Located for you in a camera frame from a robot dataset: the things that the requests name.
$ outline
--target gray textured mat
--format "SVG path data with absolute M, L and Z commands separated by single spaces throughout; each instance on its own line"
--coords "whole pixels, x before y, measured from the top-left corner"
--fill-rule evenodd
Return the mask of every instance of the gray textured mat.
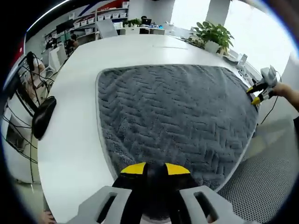
M 190 170 L 199 185 L 216 189 L 256 127 L 257 109 L 246 89 L 222 67 L 102 71 L 97 78 L 99 133 L 116 173 L 142 161 L 169 162 Z

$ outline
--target plant pot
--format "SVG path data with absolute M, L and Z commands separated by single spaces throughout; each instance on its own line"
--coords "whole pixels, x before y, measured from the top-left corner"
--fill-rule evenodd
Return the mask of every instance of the plant pot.
M 218 49 L 219 49 L 219 44 L 217 44 L 215 42 L 208 41 L 205 44 L 205 50 L 210 52 L 210 53 L 216 54 Z

